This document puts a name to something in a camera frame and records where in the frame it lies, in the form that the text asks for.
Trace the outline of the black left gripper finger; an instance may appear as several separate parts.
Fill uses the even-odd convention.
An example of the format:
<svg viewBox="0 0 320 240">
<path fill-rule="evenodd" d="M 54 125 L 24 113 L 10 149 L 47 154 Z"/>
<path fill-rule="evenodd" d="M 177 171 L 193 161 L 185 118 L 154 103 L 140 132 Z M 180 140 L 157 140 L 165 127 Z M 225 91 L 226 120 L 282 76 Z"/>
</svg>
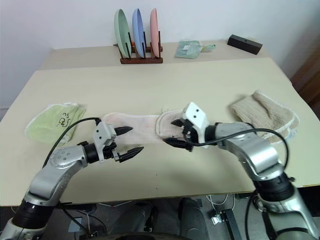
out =
<svg viewBox="0 0 320 240">
<path fill-rule="evenodd" d="M 120 154 L 119 155 L 119 159 L 118 159 L 118 162 L 119 163 L 122 163 L 122 162 L 125 162 L 129 159 L 132 159 L 134 158 L 136 155 L 138 155 L 142 150 L 144 149 L 143 146 L 140 146 L 140 147 L 135 147 L 135 148 L 132 148 L 130 150 L 128 150 L 126 153 L 124 154 Z"/>
<path fill-rule="evenodd" d="M 117 136 L 124 135 L 124 134 L 128 133 L 131 130 L 133 130 L 133 127 L 131 127 L 131 126 L 121 126 L 121 127 L 116 127 L 114 129 L 114 131 L 115 131 Z"/>
</svg>

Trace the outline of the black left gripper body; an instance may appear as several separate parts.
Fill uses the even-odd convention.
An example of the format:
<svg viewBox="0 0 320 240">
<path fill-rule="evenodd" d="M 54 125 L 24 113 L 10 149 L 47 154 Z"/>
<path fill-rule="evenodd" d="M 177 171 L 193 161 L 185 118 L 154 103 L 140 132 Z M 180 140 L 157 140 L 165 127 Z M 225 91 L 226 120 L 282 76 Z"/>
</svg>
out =
<svg viewBox="0 0 320 240">
<path fill-rule="evenodd" d="M 114 159 L 116 162 L 121 163 L 122 159 L 120 154 L 116 151 L 117 144 L 113 140 L 110 142 L 109 145 L 105 145 L 103 147 L 103 159 L 108 160 L 108 159 Z"/>
</svg>

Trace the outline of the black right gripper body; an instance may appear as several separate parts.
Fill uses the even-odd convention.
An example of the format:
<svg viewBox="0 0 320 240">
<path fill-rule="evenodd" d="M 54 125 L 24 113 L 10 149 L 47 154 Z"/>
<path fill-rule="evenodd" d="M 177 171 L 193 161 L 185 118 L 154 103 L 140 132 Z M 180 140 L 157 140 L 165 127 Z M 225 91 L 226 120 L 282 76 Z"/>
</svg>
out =
<svg viewBox="0 0 320 240">
<path fill-rule="evenodd" d="M 193 151 L 193 145 L 191 144 L 191 132 L 193 129 L 193 124 L 189 120 L 185 120 L 183 123 L 183 138 L 185 140 L 185 149 L 188 150 L 189 152 Z"/>
</svg>

